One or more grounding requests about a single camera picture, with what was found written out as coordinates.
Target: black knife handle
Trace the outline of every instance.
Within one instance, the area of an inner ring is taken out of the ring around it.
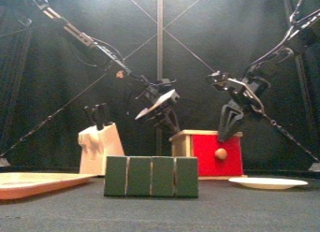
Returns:
[[[97,129],[100,131],[102,131],[104,130],[104,117],[101,115],[98,107],[100,107],[100,105],[97,105],[96,109],[93,109],[93,116],[94,116],[94,120],[96,120],[96,124],[97,124]]]
[[[94,121],[94,118],[93,118],[93,109],[89,106],[85,107],[85,116],[89,120],[90,125],[94,126],[96,121]]]
[[[109,113],[109,108],[108,108],[106,103],[102,103],[101,105],[98,105],[97,109],[100,111],[100,115],[101,115],[102,120],[104,120],[104,125],[112,125],[113,122],[109,121],[110,113]]]

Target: round knob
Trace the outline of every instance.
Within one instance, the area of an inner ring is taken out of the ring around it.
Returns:
[[[216,158],[219,160],[221,160],[221,161],[225,160],[227,156],[228,156],[228,153],[227,153],[225,149],[220,148],[216,150]]]

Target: wooden tray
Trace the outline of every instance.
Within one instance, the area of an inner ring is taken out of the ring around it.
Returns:
[[[0,199],[17,199],[89,182],[96,175],[65,173],[0,173]]]

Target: black table surface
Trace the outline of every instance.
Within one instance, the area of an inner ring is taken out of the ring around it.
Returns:
[[[199,198],[154,198],[106,197],[104,178],[93,178],[57,192],[0,200],[0,231],[319,232],[320,181],[296,180],[310,184],[259,190],[200,181]]]

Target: green wooden block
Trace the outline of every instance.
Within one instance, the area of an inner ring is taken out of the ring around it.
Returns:
[[[152,196],[175,196],[175,157],[153,157]]]
[[[130,156],[128,167],[128,195],[150,196],[152,156]]]
[[[176,158],[176,196],[199,197],[199,159]]]
[[[128,156],[108,156],[105,196],[126,196]]]

